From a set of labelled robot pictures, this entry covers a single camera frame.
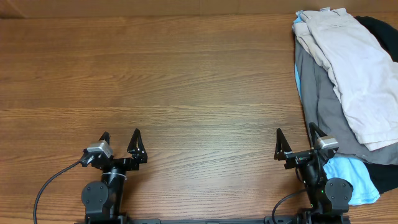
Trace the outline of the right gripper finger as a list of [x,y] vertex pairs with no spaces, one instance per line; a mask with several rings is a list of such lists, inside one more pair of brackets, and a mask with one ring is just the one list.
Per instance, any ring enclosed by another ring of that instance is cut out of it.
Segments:
[[309,123],[308,127],[310,131],[310,140],[312,147],[316,148],[317,139],[325,137],[326,133],[324,133],[314,122]]
[[274,159],[281,161],[286,160],[290,154],[292,153],[291,147],[286,140],[285,135],[283,134],[280,128],[276,131],[276,145],[275,145],[275,153]]

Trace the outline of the beige shorts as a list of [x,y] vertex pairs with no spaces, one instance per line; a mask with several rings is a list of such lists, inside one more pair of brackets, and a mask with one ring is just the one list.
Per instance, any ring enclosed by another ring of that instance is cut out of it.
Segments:
[[346,9],[300,11],[297,40],[323,67],[359,143],[397,142],[397,63]]

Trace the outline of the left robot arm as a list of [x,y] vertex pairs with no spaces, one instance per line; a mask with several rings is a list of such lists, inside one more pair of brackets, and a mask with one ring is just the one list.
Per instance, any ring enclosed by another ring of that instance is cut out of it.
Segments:
[[85,206],[85,223],[131,223],[126,213],[120,212],[126,173],[139,170],[148,160],[141,132],[135,129],[127,147],[129,157],[115,158],[110,147],[110,134],[83,150],[80,164],[91,165],[101,171],[101,180],[87,184],[81,193]]

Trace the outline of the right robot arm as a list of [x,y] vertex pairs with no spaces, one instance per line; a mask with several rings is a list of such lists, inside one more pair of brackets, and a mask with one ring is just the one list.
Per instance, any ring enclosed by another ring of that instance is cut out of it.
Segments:
[[[311,149],[294,152],[282,130],[276,131],[274,159],[284,161],[286,169],[294,169],[296,177],[304,188],[292,193],[274,206],[271,214],[272,223],[349,223],[344,216],[349,210],[353,186],[347,180],[328,178],[323,166],[332,159],[338,148],[338,141],[324,133],[315,123],[309,124]],[[283,218],[277,216],[277,208],[286,200],[301,193],[306,193],[310,208],[301,208],[297,214]]]

